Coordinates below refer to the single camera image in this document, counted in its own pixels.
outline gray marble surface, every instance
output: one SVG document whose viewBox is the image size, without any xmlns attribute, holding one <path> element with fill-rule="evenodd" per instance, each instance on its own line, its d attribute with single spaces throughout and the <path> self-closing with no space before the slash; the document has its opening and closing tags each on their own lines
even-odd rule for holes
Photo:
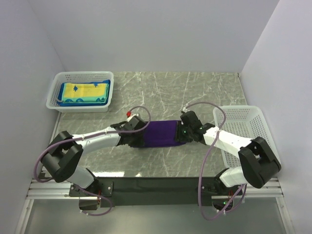
<svg viewBox="0 0 312 234">
<path fill-rule="evenodd" d="M 179 119 L 186 104 L 195 101 L 219 106 L 246 104 L 237 73 L 114 72 L 114 80 L 108 112 L 61 114 L 57 132 L 82 134 L 106 128 L 124 121 L 126 112 L 136 105 L 146 106 L 152 120 L 173 120 Z M 213 107 L 200 104 L 190 109 L 202 122 L 213 122 Z M 147 119 L 144 110 L 139 112 Z M 208 146 L 200 143 L 152 149 L 118 146 L 85 155 L 79 166 L 96 176 L 198 176 L 207 150 Z M 214 149 L 204 176 L 215 176 L 223 169 L 221 151 Z"/>
</svg>

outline cable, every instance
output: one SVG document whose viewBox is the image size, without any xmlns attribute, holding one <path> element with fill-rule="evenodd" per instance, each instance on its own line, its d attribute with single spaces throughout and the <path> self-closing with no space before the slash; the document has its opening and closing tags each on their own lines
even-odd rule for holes
<svg viewBox="0 0 312 234">
<path fill-rule="evenodd" d="M 143 131 L 144 129 L 146 129 L 148 127 L 148 125 L 151 123 L 151 113 L 149 112 L 149 110 L 144 107 L 144 106 L 135 106 L 133 108 L 130 109 L 130 113 L 134 110 L 134 109 L 137 109 L 137 108 L 142 108 L 144 110 L 146 110 L 147 114 L 148 114 L 148 122 L 146 123 L 146 125 L 140 129 L 137 129 L 137 130 L 131 130 L 131 131 L 107 131 L 107 132 L 100 132 L 100 133 L 94 133 L 92 135 L 88 135 L 86 136 L 84 139 L 89 139 L 91 137 L 97 137 L 97 136 L 101 136 L 101 135 L 106 135 L 106 134 L 112 134 L 112 133 L 126 133 L 126 134 L 130 134 L 130 133 L 137 133 L 137 132 L 140 132 L 140 131 Z M 38 157 L 38 159 L 36 160 L 35 162 L 35 166 L 34 166 L 34 170 L 33 170 L 33 174 L 34 174 L 34 178 L 37 182 L 39 183 L 45 183 L 45 182 L 48 182 L 52 179 L 51 178 L 48 178 L 48 179 L 39 179 L 38 175 L 37 175 L 37 169 L 38 169 L 38 165 L 39 165 L 39 162 L 41 162 L 42 158 L 49 152 L 49 150 L 53 149 L 54 147 L 57 147 L 61 144 L 64 144 L 64 143 L 68 143 L 68 142 L 72 142 L 72 141 L 76 141 L 76 140 L 83 140 L 82 137 L 76 137 L 76 138 L 72 138 L 72 139 L 68 139 L 68 140 L 62 140 L 62 141 L 59 141 L 59 142 L 56 142 L 52 145 L 50 145 L 48 148 L 46 148 Z M 108 211 L 104 212 L 104 213 L 101 213 L 101 214 L 89 214 L 91 216 L 100 216 L 100 215 L 105 215 L 107 214 L 108 212 L 111 211 L 112 207 L 113 207 L 113 204 L 111 202 L 110 199 L 108 198 L 105 198 L 103 196 L 100 196 L 100 195 L 97 195 L 97 194 L 93 194 L 93 193 L 90 193 L 86 190 L 84 190 L 83 188 L 79 187 L 81 189 L 81 191 L 83 191 L 84 193 L 86 194 L 89 194 L 89 195 L 92 195 L 92 196 L 96 196 L 96 197 L 100 197 L 100 198 L 103 198 L 105 200 L 107 200 L 109 203 L 110 203 L 110 208 L 108 209 Z"/>
<path fill-rule="evenodd" d="M 224 123 L 225 123 L 226 115 L 225 115 L 225 112 L 224 112 L 219 106 L 217 106 L 216 104 L 214 104 L 214 103 L 212 103 L 212 102 L 208 102 L 208 101 L 199 101 L 199 102 L 192 103 L 192 104 L 186 106 L 185 109 L 187 109 L 187 108 L 189 108 L 189 107 L 191 107 L 191 106 L 197 105 L 197 104 L 209 104 L 209 105 L 212 105 L 212 106 L 216 107 L 217 109 L 219 109 L 219 110 L 222 112 L 223 116 L 224 116 L 224 119 L 223 119 L 222 123 L 219 125 L 219 130 L 218 130 L 217 133 L 216 133 L 215 139 L 214 139 L 214 141 L 212 142 L 211 146 L 209 147 L 209 149 L 208 149 L 208 151 L 207 151 L 207 153 L 206 153 L 206 155 L 205 155 L 205 157 L 204 157 L 204 159 L 203 159 L 203 163 L 202 163 L 201 168 L 200 168 L 199 179 L 198 179 L 197 198 L 198 198 L 199 210 L 200 210 L 201 215 L 203 216 L 203 218 L 204 218 L 205 220 L 211 221 L 211 220 L 215 220 L 216 218 L 218 218 L 219 215 L 225 211 L 225 209 L 231 204 L 231 202 L 233 201 L 233 199 L 236 197 L 236 195 L 242 190 L 242 188 L 243 188 L 245 185 L 241 185 L 241 186 L 237 189 L 237 191 L 233 194 L 233 196 L 230 198 L 230 200 L 227 202 L 227 204 L 226 204 L 226 205 L 222 208 L 222 210 L 219 211 L 214 217 L 210 218 L 210 217 L 207 217 L 207 216 L 205 215 L 205 213 L 204 213 L 204 211 L 203 211 L 202 204 L 201 204 L 201 189 L 202 189 L 202 188 L 201 188 L 201 186 L 202 186 L 202 185 L 201 185 L 201 182 L 202 182 L 202 178 L 203 178 L 204 166 L 205 166 L 205 163 L 206 163 L 206 160 L 207 160 L 209 154 L 211 153 L 211 151 L 212 151 L 214 145 L 216 144 L 216 142 L 217 142 L 218 139 L 219 139 L 220 129 L 221 129 L 221 127 L 222 127 L 222 126 L 224 125 Z M 245 197 L 245 194 L 246 194 L 246 188 L 247 188 L 247 185 L 246 185 L 246 187 L 245 187 L 245 191 L 244 191 L 243 196 L 242 196 L 241 200 L 239 201 L 239 203 L 238 203 L 235 207 L 233 207 L 232 209 L 230 209 L 229 211 L 226 211 L 226 212 L 231 212 L 231 211 L 235 210 L 235 209 L 242 203 L 242 201 L 243 201 L 243 199 L 244 199 L 244 197 Z"/>
</svg>

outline white wall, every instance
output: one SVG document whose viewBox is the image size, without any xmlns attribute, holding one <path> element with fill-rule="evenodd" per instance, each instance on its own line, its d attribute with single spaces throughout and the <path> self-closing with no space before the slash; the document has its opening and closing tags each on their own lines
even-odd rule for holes
<svg viewBox="0 0 312 234">
<path fill-rule="evenodd" d="M 51 137 L 57 113 L 46 92 L 63 66 L 25 0 L 1 2 L 0 35 L 0 233 L 11 234 Z"/>
<path fill-rule="evenodd" d="M 240 72 L 278 0 L 29 0 L 64 67 Z"/>
<path fill-rule="evenodd" d="M 281 0 L 243 71 L 248 104 L 268 121 L 298 234 L 312 230 L 312 1 Z"/>
</svg>

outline white plastic basket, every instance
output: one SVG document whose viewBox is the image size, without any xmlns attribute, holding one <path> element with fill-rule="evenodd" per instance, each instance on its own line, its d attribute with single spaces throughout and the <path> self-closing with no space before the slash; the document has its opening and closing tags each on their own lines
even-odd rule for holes
<svg viewBox="0 0 312 234">
<path fill-rule="evenodd" d="M 103 106 L 59 106 L 57 98 L 60 91 L 60 86 L 64 82 L 83 83 L 110 80 L 110 88 L 108 102 Z M 58 110 L 59 112 L 106 112 L 111 104 L 114 89 L 114 74 L 112 72 L 61 72 L 58 73 L 51 85 L 46 106 L 49 109 Z"/>
<path fill-rule="evenodd" d="M 273 153 L 280 161 L 272 135 L 260 108 L 256 106 L 221 106 L 226 114 L 223 130 L 241 137 L 262 137 L 269 144 Z M 214 108 L 214 122 L 219 126 L 223 121 L 223 114 Z M 224 165 L 227 168 L 240 166 L 239 159 L 228 152 L 221 151 Z"/>
</svg>

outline blue towel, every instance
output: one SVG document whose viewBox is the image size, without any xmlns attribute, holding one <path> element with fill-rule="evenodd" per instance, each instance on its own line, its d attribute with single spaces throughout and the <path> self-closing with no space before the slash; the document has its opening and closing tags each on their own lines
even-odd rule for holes
<svg viewBox="0 0 312 234">
<path fill-rule="evenodd" d="M 108 102 L 108 95 L 109 95 L 109 90 L 110 90 L 110 84 L 111 84 L 111 81 L 110 80 L 104 80 L 102 82 L 85 82 L 85 83 L 80 83 L 80 84 L 94 84 L 95 87 L 97 87 L 99 84 L 102 84 L 102 83 L 105 83 L 108 85 L 108 90 L 105 94 L 105 98 L 102 98 L 99 103 L 95 103 L 95 102 L 83 102 L 82 99 L 78 98 L 78 99 L 75 99 L 76 102 L 70 100 L 70 99 L 64 99 L 64 88 L 66 87 L 66 84 L 68 83 L 63 83 L 60 87 L 60 91 L 59 91 L 59 94 L 58 94 L 58 100 L 61 100 L 61 101 L 57 101 L 57 103 L 60 105 L 60 106 L 103 106 L 103 105 L 106 105 L 107 102 Z"/>
</svg>

